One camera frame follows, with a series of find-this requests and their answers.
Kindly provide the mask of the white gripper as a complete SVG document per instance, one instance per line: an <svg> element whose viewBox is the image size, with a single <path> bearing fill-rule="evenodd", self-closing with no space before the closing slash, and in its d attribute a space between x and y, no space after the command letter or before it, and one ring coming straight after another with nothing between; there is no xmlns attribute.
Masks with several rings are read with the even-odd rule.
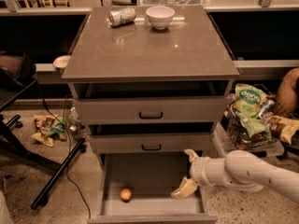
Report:
<svg viewBox="0 0 299 224"><path fill-rule="evenodd" d="M182 178L179 187L171 193L172 198L184 199L189 197L197 191L197 184L200 187L227 186L233 182L232 177L225 170L224 158L199 158L197 153L192 149L185 149L184 153L189 157L189 162L191 163L191 178L187 178L186 176Z"/></svg>

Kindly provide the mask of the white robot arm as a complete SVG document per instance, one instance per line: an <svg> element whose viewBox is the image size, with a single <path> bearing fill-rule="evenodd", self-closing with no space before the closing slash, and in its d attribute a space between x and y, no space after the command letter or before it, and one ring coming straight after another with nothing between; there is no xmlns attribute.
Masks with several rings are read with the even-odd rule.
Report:
<svg viewBox="0 0 299 224"><path fill-rule="evenodd" d="M299 203L299 174L278 168L244 150L233 150L224 158L199 157L192 149L189 156L190 178L183 177L171 196L184 199L199 187L224 186L230 189L256 192L269 187Z"/></svg>

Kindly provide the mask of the person forearm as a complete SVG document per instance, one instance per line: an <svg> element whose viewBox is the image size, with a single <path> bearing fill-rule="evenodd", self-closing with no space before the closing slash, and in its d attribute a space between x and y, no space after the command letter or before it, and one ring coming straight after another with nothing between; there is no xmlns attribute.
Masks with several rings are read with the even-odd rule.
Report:
<svg viewBox="0 0 299 224"><path fill-rule="evenodd" d="M290 113L296 110L299 106L299 68L293 68L284 76L278 87L276 97Z"/></svg>

